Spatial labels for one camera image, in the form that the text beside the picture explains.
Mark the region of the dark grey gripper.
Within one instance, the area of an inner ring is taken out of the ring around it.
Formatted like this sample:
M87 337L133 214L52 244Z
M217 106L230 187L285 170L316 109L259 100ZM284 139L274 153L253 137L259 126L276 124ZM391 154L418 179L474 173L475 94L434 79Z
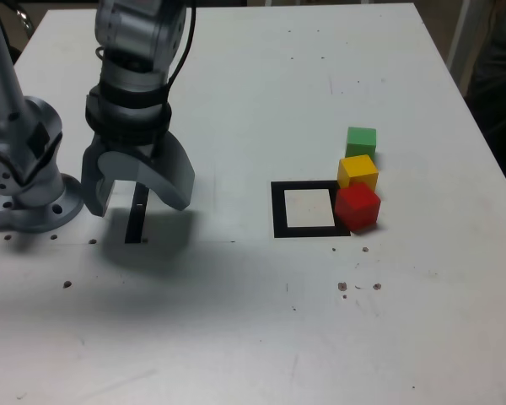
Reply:
M83 154L83 201L95 216L104 217L115 181L134 181L153 191L169 207L183 211L191 203L195 180L186 151L171 132L148 143L95 133Z

